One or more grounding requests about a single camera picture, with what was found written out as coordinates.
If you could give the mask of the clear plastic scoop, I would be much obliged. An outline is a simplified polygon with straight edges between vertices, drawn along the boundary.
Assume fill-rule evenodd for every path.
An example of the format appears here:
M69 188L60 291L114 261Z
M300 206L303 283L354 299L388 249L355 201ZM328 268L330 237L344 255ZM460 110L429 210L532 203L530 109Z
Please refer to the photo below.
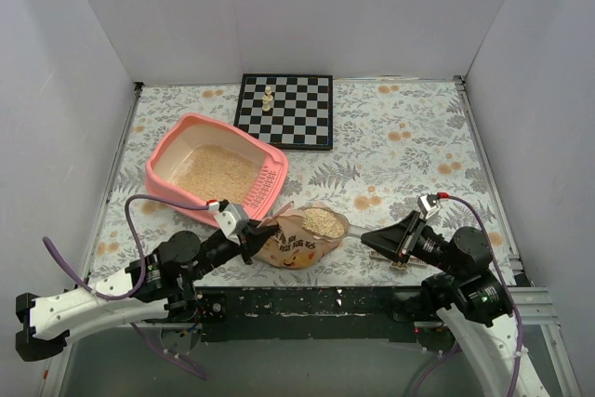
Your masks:
M302 227L316 237L339 241L346 237L360 238L367 229L326 207L307 207L301 210Z

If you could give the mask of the peach cat litter bag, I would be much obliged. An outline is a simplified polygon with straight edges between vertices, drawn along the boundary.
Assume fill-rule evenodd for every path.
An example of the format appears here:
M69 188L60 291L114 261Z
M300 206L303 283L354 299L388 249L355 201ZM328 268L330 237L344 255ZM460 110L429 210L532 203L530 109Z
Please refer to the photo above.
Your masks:
M258 251L256 257L276 268L301 270L312 266L338 248L345 238L339 241L325 240L314 236L302 227L301 210L314 206L329 208L322 203L295 208L294 203L291 202L274 215L265 218L259 227L273 225L278 229Z

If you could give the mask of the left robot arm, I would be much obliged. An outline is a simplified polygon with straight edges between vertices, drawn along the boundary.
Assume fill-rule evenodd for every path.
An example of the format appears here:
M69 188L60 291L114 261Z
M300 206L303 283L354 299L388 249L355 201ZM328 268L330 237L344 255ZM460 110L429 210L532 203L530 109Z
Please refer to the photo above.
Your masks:
M144 258L95 282L49 297L23 293L16 297L22 329L15 349L25 362L51 358L75 341L121 324L186 323L205 309L195 282L229 260L253 256L279 230L251 220L238 241L213 232L201 240L190 231L174 233Z

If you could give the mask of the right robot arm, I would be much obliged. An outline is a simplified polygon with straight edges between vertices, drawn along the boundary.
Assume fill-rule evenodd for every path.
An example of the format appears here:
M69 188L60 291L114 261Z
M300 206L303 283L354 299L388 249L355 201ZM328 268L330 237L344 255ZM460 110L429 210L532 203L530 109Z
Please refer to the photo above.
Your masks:
M484 395L547 395L524 345L517 308L490 269L494 257L482 231L462 227L446 240L413 211L360 240L398 265L417 258L438 269L418 291L398 295L397 313L416 322L445 323Z

